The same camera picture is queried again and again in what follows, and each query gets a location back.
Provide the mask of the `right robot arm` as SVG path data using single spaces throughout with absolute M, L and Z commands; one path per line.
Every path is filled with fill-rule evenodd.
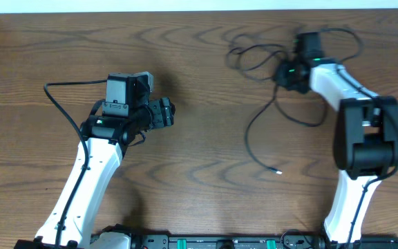
M 337 113 L 332 153 L 339 178 L 315 248 L 398 248 L 398 238 L 363 236 L 361 226 L 377 187 L 398 172 L 398 101 L 368 90 L 325 56 L 321 33 L 295 37 L 294 57 L 274 81 L 288 91 L 319 94 Z

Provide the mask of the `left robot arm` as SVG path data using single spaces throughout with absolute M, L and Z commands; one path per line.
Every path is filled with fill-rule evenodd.
M 149 72 L 111 73 L 104 80 L 106 97 L 88 118 L 71 125 L 79 136 L 77 157 L 61 195 L 31 241 L 16 248 L 143 248 L 144 238 L 121 227 L 94 236 L 95 217 L 106 188 L 137 135 L 173 125 L 175 107 L 169 98 L 151 100 Z

